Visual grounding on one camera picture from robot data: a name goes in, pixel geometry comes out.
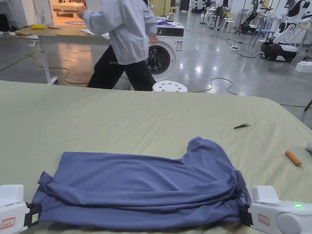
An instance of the doorway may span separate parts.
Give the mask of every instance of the doorway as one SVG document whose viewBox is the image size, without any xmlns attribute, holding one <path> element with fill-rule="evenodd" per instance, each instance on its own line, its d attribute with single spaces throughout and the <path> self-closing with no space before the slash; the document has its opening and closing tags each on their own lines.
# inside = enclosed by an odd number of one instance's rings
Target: doorway
<svg viewBox="0 0 312 234">
<path fill-rule="evenodd" d="M 77 15 L 79 10 L 86 10 L 85 0 L 49 0 L 54 25 L 85 26 Z"/>
</svg>

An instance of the blue shirt sleeve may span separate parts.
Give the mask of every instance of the blue shirt sleeve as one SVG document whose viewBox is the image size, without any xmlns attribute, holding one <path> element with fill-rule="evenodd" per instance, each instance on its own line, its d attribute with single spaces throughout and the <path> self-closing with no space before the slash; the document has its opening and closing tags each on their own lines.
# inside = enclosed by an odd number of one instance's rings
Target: blue shirt sleeve
<svg viewBox="0 0 312 234">
<path fill-rule="evenodd" d="M 96 35 L 110 32 L 123 23 L 119 3 L 111 0 L 102 0 L 102 11 L 100 12 L 87 10 L 83 20 L 90 31 Z"/>
<path fill-rule="evenodd" d="M 144 10 L 144 20 L 146 35 L 149 37 L 155 35 L 157 33 L 157 21 L 149 6 Z"/>
</svg>

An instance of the blue chair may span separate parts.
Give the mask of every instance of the blue chair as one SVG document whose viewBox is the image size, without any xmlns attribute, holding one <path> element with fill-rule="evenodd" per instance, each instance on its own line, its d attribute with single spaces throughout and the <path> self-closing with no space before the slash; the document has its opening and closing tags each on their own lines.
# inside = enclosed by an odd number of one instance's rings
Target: blue chair
<svg viewBox="0 0 312 234">
<path fill-rule="evenodd" d="M 259 17 L 259 24 L 258 24 L 258 26 L 257 26 L 257 28 L 256 28 L 256 30 L 255 30 L 255 32 L 253 33 L 252 38 L 250 39 L 250 42 L 249 42 L 249 44 L 250 44 L 251 41 L 252 41 L 252 39 L 253 39 L 253 37 L 254 37 L 254 35 L 255 35 L 256 32 L 257 32 L 257 33 L 258 33 L 258 36 L 257 36 L 257 38 L 256 38 L 256 40 L 255 40 L 255 42 L 254 42 L 254 44 L 252 45 L 252 47 L 254 47 L 254 45 L 255 45 L 256 41 L 258 40 L 258 38 L 259 38 L 259 36 L 260 36 L 261 33 L 267 33 L 267 35 L 266 35 L 266 41 L 268 40 L 270 33 L 272 33 L 272 36 L 274 35 L 274 31 L 272 31 L 272 30 L 267 30 L 267 29 L 263 29 L 263 28 L 264 28 L 264 18 Z"/>
</svg>

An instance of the mattress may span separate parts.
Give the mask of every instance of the mattress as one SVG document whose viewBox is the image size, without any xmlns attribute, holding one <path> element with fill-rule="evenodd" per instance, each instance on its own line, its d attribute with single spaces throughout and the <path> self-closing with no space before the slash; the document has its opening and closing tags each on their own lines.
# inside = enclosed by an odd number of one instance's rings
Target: mattress
<svg viewBox="0 0 312 234">
<path fill-rule="evenodd" d="M 29 202 L 42 171 L 54 175 L 63 152 L 181 158 L 194 137 L 220 144 L 248 190 L 275 187 L 281 200 L 312 203 L 312 131 L 277 103 L 217 94 L 98 90 L 0 81 L 0 184 L 23 184 Z M 249 123 L 242 129 L 234 127 Z M 296 167 L 290 150 L 302 162 Z M 168 233 L 258 233 L 237 224 Z M 41 222 L 34 234 L 112 234 Z"/>
<path fill-rule="evenodd" d="M 53 4 L 53 8 L 65 9 L 65 10 L 82 10 L 83 3 L 76 3 L 76 2 L 55 3 Z"/>
</svg>

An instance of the yellow cable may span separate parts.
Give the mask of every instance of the yellow cable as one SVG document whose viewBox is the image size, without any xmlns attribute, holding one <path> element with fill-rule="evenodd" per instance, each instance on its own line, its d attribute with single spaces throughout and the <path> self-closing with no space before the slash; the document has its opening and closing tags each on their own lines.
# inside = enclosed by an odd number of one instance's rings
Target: yellow cable
<svg viewBox="0 0 312 234">
<path fill-rule="evenodd" d="M 44 66 L 40 66 L 40 65 L 38 64 L 38 61 L 37 61 L 37 59 L 36 59 L 35 57 L 33 57 L 33 56 L 29 55 L 29 54 L 26 54 L 26 55 L 29 56 L 29 57 L 31 57 L 31 58 L 33 58 L 33 59 L 36 61 L 36 64 L 37 64 L 38 67 L 44 68 Z M 68 84 L 74 84 L 74 85 L 85 85 L 85 84 L 88 84 L 88 83 L 74 83 L 74 82 L 69 82 L 69 81 L 67 81 L 67 80 L 66 80 L 66 76 L 71 72 L 71 71 L 70 71 L 69 69 L 67 69 L 67 68 L 63 68 L 63 67 L 49 67 L 49 68 L 51 68 L 51 69 L 64 69 L 64 70 L 67 70 L 68 73 L 64 76 L 64 81 L 65 81 L 66 83 L 68 83 Z"/>
<path fill-rule="evenodd" d="M 210 84 L 211 84 L 211 88 L 210 88 L 210 89 L 199 90 L 199 91 L 195 91 L 195 92 L 193 92 L 193 93 L 198 93 L 198 92 L 204 92 L 204 91 L 212 90 L 212 81 L 215 80 L 215 79 L 227 80 L 227 81 L 231 82 L 231 84 L 232 84 L 230 87 L 233 86 L 233 82 L 232 82 L 232 81 L 230 81 L 230 80 L 228 80 L 228 79 L 225 79 L 225 78 L 216 77 L 216 78 L 213 78 L 213 79 L 210 81 Z M 227 88 L 227 91 L 228 91 L 229 93 L 233 94 L 233 95 L 237 95 L 237 94 L 232 93 L 231 91 L 229 91 L 229 88 L 230 88 L 230 87 Z"/>
</svg>

